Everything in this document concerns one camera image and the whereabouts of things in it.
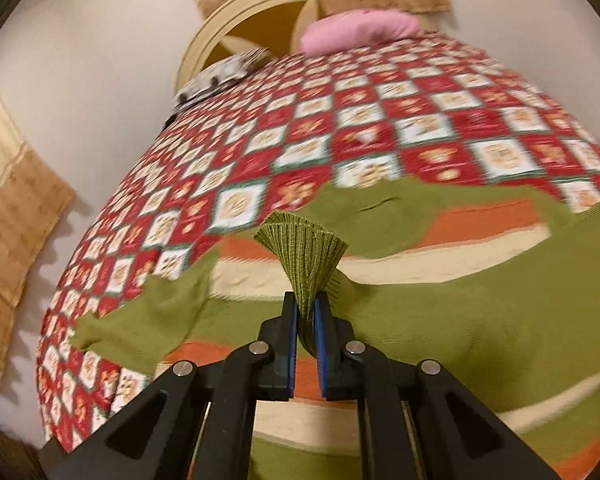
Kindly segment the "beige side curtain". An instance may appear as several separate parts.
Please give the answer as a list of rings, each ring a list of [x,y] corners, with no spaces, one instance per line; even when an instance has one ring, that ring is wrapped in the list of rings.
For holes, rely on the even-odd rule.
[[[24,140],[0,96],[0,389],[28,273],[73,197]]]

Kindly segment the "cream round wooden headboard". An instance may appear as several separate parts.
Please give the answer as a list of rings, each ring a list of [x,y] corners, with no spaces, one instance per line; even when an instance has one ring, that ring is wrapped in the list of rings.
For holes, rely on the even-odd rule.
[[[318,0],[227,0],[204,20],[176,73],[180,90],[207,66],[251,49],[276,58],[300,51],[309,24],[322,17]]]

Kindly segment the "red checkered bear bedspread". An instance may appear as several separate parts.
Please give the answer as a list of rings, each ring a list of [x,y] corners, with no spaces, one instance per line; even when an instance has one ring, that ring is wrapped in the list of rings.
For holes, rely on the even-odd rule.
[[[250,223],[326,184],[415,178],[528,186],[574,212],[600,204],[600,144],[555,100],[468,44],[430,32],[329,56],[281,58],[181,114],[119,184],[76,248],[38,342],[45,433],[72,450],[150,383],[87,358],[76,320],[140,294],[166,254],[215,241],[221,194],[254,188]]]

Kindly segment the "green orange cream knit sweater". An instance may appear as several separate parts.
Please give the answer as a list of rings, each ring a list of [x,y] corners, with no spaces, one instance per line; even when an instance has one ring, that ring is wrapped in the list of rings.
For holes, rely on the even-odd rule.
[[[415,178],[326,184],[258,224],[254,188],[224,191],[215,241],[166,254],[140,294],[76,320],[87,358],[150,374],[188,349],[245,344],[285,292],[332,312],[389,358],[438,360],[564,479],[600,460],[600,204],[580,212],[522,186]]]

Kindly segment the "white black patterned pillow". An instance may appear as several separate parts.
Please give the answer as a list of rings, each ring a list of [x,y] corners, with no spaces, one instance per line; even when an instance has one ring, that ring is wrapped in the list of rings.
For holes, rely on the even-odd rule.
[[[231,55],[208,66],[176,92],[174,113],[222,93],[273,60],[268,49],[257,48]]]

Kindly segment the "pink pillow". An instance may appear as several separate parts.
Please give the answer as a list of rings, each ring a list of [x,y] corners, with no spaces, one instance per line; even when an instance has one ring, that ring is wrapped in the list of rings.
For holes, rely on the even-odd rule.
[[[309,24],[300,50],[306,56],[328,55],[411,38],[421,29],[415,15],[399,10],[347,11]]]

